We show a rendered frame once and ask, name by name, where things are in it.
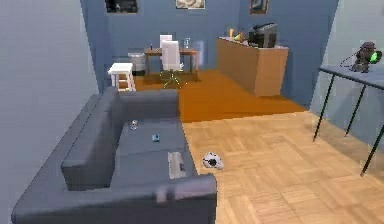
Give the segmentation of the white office chair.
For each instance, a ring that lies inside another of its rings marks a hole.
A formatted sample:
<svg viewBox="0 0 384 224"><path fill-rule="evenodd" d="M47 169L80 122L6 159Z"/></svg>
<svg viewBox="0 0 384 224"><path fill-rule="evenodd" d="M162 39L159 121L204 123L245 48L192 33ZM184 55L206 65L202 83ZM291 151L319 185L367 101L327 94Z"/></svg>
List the white office chair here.
<svg viewBox="0 0 384 224"><path fill-rule="evenodd" d="M161 35L160 50L163 66L160 76L164 76L166 73L169 74L168 80L163 87L167 88L171 82L174 82L178 88L181 88L180 78L177 73L183 71L184 64L180 61L179 42L173 40L171 35Z"/></svg>

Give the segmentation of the dark grey sofa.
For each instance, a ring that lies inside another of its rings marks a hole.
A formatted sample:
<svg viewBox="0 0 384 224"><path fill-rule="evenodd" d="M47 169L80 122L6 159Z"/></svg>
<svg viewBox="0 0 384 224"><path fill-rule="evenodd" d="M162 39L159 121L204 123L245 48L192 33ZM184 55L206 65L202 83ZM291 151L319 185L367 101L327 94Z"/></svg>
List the dark grey sofa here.
<svg viewBox="0 0 384 224"><path fill-rule="evenodd" d="M152 141L154 134L159 142ZM182 154L185 177L169 177L169 152ZM196 170L177 91L109 87L89 98L16 203L11 221L215 224L216 206L216 179Z"/></svg>

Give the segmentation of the white and black ball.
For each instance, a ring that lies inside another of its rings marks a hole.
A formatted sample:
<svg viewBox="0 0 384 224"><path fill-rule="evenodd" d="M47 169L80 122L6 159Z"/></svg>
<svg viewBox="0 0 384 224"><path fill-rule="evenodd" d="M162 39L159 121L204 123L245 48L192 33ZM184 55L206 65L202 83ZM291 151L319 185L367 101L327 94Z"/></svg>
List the white and black ball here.
<svg viewBox="0 0 384 224"><path fill-rule="evenodd" d="M224 168L224 163L221 158L213 152L208 152L203 157L203 165L206 168L215 168L218 170L222 170Z"/></svg>

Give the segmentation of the brown wooden desk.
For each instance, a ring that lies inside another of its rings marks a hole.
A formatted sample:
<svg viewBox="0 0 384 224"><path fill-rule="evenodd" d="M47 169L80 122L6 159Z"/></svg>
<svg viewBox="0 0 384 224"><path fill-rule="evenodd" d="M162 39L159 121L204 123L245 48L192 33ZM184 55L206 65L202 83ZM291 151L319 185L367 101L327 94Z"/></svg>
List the brown wooden desk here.
<svg viewBox="0 0 384 224"><path fill-rule="evenodd" d="M190 57L189 74L192 76L194 80L196 80L198 78L198 71L199 71L199 52L193 48L181 48L179 50L179 53L181 56ZM162 50L160 48L145 48L144 54L145 54L145 74L149 75L150 74L149 58L152 56L161 56Z"/></svg>

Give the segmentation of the grey waste bin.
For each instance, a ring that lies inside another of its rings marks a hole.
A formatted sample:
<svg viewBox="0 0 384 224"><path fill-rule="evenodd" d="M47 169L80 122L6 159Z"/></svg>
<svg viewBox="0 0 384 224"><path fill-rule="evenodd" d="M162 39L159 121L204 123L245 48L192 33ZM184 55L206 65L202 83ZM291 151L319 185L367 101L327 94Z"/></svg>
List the grey waste bin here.
<svg viewBox="0 0 384 224"><path fill-rule="evenodd" d="M136 76L145 74L145 54L144 53L129 53L128 61L133 64L132 71Z"/></svg>

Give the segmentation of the tan wooden cabinet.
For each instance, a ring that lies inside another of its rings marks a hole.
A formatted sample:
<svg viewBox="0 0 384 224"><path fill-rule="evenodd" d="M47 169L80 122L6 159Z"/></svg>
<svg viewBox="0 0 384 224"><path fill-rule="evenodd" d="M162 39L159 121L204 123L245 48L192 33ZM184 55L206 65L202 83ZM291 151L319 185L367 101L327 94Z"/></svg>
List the tan wooden cabinet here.
<svg viewBox="0 0 384 224"><path fill-rule="evenodd" d="M229 37L216 39L217 69L255 96L281 93L289 48L251 47Z"/></svg>

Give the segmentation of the white stool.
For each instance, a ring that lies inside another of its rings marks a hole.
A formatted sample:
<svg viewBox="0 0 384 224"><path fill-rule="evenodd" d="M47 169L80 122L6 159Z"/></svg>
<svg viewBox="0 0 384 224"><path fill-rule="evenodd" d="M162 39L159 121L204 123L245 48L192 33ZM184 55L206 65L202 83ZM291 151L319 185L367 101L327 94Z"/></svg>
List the white stool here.
<svg viewBox="0 0 384 224"><path fill-rule="evenodd" d="M108 70L112 85L119 91L135 91L132 63L114 63Z"/></svg>

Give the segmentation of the pale framed picture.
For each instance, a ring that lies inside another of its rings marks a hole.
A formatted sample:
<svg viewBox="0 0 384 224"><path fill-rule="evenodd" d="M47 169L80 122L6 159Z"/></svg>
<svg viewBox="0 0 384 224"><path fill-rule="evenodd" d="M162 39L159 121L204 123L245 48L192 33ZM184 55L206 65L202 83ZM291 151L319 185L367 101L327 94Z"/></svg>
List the pale framed picture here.
<svg viewBox="0 0 384 224"><path fill-rule="evenodd" d="M175 0L177 9L204 9L205 0Z"/></svg>

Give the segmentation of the brown framed picture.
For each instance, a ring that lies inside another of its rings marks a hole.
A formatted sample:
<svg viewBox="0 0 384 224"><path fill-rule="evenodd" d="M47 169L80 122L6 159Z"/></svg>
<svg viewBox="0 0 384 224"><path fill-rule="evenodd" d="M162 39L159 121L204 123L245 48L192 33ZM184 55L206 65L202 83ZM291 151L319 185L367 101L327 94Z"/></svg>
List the brown framed picture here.
<svg viewBox="0 0 384 224"><path fill-rule="evenodd" d="M266 14L269 0L250 0L250 14Z"/></svg>

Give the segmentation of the dark framed picture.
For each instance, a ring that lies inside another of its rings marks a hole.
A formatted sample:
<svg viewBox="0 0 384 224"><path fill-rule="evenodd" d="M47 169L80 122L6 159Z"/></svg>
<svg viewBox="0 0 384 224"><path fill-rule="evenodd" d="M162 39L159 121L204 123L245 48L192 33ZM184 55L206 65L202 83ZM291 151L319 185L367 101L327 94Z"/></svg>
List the dark framed picture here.
<svg viewBox="0 0 384 224"><path fill-rule="evenodd" d="M137 0L105 0L108 13L137 13Z"/></svg>

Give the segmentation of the grey table with black legs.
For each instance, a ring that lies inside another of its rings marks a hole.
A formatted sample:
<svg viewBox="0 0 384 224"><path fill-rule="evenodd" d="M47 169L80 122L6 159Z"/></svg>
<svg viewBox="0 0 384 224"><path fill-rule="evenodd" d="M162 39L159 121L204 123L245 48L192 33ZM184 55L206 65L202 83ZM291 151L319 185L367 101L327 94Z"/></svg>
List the grey table with black legs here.
<svg viewBox="0 0 384 224"><path fill-rule="evenodd" d="M384 77L381 77L378 73L369 74L369 73L352 72L352 71L349 71L347 68L337 67L337 66L322 66L319 68L319 71L329 74L331 76L331 79L327 87L326 96L325 96L323 105L321 107L320 115L316 124L314 135L313 135L313 140L316 140L318 136L335 78L339 77L339 78L353 81L355 83L359 83L363 85L360 91L360 95L358 97L357 103L352 112L351 118L349 120L347 130L345 132L345 134L348 135L352 127L353 121L355 119L357 110L359 109L359 106L362 101L362 97L365 93L366 88L372 87L372 88L384 91Z"/></svg>

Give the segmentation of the black lamp with green light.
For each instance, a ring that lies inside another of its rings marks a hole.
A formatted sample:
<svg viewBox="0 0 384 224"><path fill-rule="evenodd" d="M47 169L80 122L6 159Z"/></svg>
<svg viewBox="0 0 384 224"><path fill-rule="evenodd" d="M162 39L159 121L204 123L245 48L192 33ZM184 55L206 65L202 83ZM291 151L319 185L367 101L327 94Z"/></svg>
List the black lamp with green light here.
<svg viewBox="0 0 384 224"><path fill-rule="evenodd" d="M368 73L370 64L377 64L382 56L383 52L376 48L374 42L364 42L359 50L352 54L356 59L352 65L345 65L348 58L344 59L341 63L341 67L346 67L350 71Z"/></svg>

